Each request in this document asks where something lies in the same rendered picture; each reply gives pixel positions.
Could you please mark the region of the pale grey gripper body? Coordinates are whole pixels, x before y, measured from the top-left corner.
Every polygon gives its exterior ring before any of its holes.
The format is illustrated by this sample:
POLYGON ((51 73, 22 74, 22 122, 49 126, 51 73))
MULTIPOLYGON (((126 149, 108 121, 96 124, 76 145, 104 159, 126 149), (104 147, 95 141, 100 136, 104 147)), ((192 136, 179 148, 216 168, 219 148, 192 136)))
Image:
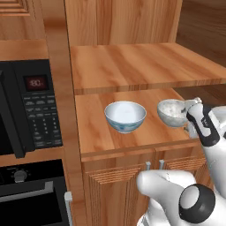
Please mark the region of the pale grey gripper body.
MULTIPOLYGON (((185 107, 183 108, 183 112, 186 114, 188 112, 188 109, 197 103, 202 103, 202 100, 199 97, 185 101, 185 107)), ((189 137, 191 139, 197 139, 199 137, 194 125, 191 122, 187 123, 187 131, 189 132, 189 137)))

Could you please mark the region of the white speckled grey bowl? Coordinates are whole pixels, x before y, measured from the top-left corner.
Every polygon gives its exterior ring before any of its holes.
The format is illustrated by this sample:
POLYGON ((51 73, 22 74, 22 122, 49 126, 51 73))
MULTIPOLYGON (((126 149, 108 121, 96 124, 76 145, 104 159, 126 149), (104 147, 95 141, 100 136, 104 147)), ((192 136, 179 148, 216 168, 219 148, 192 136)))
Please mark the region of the white speckled grey bowl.
POLYGON ((169 127, 183 127, 187 122, 185 102, 166 99, 158 103, 157 114, 169 127))

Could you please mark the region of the wooden ribbed cabinet door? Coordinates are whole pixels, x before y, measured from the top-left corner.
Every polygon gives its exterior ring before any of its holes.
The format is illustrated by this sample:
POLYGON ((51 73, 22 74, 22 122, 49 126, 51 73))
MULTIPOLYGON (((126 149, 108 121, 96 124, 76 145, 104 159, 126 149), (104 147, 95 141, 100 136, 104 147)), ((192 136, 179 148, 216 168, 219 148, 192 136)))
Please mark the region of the wooden ribbed cabinet door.
POLYGON ((136 226, 146 212, 148 198, 136 179, 146 164, 99 169, 85 173, 88 226, 136 226))
MULTIPOLYGON (((154 169, 159 169, 159 160, 154 163, 154 169)), ((164 170, 185 170, 191 172, 196 182, 213 189, 214 184, 209 176, 207 162, 204 158, 187 157, 181 159, 164 160, 164 170)))

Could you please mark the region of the white bowl with blue pattern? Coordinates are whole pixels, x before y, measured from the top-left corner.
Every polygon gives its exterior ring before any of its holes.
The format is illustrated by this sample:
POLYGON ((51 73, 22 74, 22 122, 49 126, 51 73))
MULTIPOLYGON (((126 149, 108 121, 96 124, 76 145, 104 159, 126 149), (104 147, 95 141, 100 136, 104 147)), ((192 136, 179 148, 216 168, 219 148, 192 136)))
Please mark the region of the white bowl with blue pattern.
POLYGON ((104 115, 112 128, 126 134, 142 125, 147 111, 136 102, 119 101, 109 104, 104 110, 104 115))

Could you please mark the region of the wooden cabinet shelf board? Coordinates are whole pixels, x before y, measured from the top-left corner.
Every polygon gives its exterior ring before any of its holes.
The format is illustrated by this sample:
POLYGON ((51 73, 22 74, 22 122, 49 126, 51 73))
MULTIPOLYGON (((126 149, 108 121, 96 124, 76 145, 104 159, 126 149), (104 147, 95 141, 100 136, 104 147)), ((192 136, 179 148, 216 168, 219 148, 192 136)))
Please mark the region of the wooden cabinet shelf board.
POLYGON ((74 91, 81 94, 226 83, 226 68, 176 43, 74 46, 74 91))

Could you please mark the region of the wooden cabinet bottom board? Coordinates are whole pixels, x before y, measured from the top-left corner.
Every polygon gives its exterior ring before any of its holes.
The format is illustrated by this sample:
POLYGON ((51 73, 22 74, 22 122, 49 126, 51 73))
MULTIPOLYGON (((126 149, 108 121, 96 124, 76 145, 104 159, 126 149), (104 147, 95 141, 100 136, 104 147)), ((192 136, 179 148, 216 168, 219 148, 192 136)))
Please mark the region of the wooden cabinet bottom board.
POLYGON ((197 145, 182 128, 170 128, 157 114, 157 104, 164 99, 180 99, 173 89, 78 95, 75 98, 80 152, 83 158, 115 154, 152 147, 197 145), (143 124, 134 132, 122 134, 106 120, 104 109, 112 102, 131 101, 147 110, 143 124))

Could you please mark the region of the wooden panelled cabinet door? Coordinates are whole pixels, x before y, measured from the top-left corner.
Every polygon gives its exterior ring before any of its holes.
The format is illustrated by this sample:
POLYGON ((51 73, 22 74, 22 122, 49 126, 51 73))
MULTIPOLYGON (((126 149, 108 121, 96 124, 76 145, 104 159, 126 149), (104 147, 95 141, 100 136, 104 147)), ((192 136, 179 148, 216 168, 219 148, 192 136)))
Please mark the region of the wooden panelled cabinet door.
POLYGON ((0 0, 0 40, 44 39, 40 0, 0 0))

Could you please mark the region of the black microwave oven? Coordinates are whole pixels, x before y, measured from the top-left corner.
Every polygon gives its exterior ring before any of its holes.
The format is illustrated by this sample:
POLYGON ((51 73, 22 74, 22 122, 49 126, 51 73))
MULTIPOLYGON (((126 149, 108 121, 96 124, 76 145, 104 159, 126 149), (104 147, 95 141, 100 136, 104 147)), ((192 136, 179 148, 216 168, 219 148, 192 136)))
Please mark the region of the black microwave oven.
POLYGON ((63 145, 49 60, 5 61, 19 89, 16 120, 25 155, 63 145))

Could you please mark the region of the grey oven knob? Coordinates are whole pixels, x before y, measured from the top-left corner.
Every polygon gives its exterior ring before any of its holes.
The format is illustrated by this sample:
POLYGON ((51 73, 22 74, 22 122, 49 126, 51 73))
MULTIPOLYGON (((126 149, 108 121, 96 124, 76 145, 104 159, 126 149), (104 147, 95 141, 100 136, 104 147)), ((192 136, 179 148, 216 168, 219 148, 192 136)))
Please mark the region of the grey oven knob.
POLYGON ((23 183, 27 178, 27 173, 24 170, 18 170, 13 176, 16 183, 23 183))

